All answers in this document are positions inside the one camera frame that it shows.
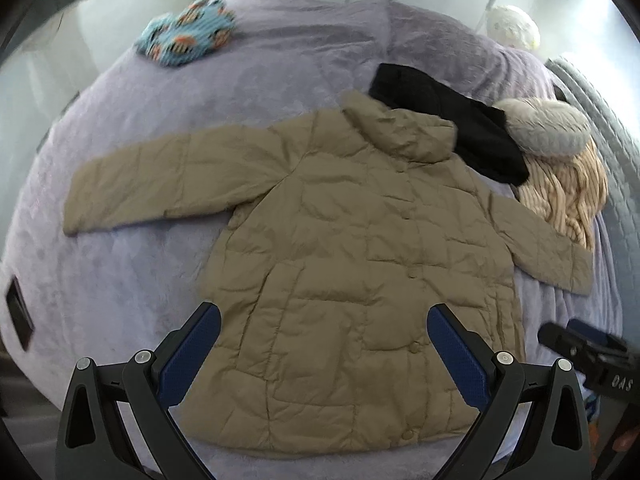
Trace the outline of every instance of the blue gripper pad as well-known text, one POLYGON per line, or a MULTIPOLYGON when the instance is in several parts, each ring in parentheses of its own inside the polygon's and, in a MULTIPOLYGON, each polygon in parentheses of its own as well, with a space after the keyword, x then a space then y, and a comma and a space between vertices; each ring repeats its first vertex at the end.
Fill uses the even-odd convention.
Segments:
POLYGON ((609 343, 606 332, 598 330, 596 327, 591 326, 590 324, 585 323, 579 319, 573 318, 569 320, 569 323, 567 323, 566 327, 598 345, 607 346, 607 344, 609 343))
POLYGON ((208 305, 160 372, 156 397, 164 410, 182 402, 220 335, 220 311, 213 303, 208 305))
POLYGON ((427 332, 462 398, 482 412, 491 400, 486 373, 437 307, 427 314, 427 332))

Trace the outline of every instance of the jacket sleeve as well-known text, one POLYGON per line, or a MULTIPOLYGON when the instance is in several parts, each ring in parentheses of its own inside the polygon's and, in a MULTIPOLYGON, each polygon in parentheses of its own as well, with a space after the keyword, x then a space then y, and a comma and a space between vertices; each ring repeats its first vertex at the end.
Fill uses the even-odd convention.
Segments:
POLYGON ((527 274, 577 294, 590 293, 593 254, 587 249, 559 234, 513 198, 490 192, 488 214, 513 262, 527 274))
POLYGON ((63 231, 213 214, 267 193, 297 164, 314 114, 270 128, 169 135, 92 160, 73 176, 63 231))

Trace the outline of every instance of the cream corduroy cloth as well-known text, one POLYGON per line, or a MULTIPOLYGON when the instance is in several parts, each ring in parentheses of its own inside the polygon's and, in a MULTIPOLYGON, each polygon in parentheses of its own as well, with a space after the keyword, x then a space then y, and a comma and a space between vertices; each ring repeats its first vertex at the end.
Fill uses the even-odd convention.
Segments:
POLYGON ((593 251, 591 223, 607 202, 607 175, 593 139, 571 159, 524 155, 529 179, 518 188, 520 203, 560 234, 593 251))

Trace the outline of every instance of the black garment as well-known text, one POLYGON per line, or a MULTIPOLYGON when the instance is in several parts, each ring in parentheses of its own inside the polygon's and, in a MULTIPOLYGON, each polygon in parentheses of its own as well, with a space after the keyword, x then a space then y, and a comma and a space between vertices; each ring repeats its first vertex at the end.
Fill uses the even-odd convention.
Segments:
POLYGON ((458 127, 455 152, 478 173, 514 186, 529 178, 502 110, 464 97, 415 68, 387 63, 378 67, 369 95, 390 108, 453 121, 458 127))

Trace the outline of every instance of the silver bolt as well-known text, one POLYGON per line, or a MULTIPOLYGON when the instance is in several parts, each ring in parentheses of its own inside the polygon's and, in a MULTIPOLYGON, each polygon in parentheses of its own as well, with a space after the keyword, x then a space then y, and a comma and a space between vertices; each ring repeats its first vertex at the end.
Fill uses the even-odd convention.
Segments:
POLYGON ((561 370, 564 370, 565 372, 568 372, 572 368, 571 363, 566 359, 558 359, 558 366, 560 367, 561 370))
POLYGON ((151 359, 151 352, 149 350, 141 350, 136 354, 136 362, 138 364, 144 364, 151 359))
POLYGON ((509 352, 500 352, 498 354, 498 361, 503 365, 513 364, 513 356, 509 352))
POLYGON ((88 357, 78 359, 78 362, 76 363, 76 368, 78 370, 86 370, 89 366, 91 366, 91 359, 89 359, 88 357))

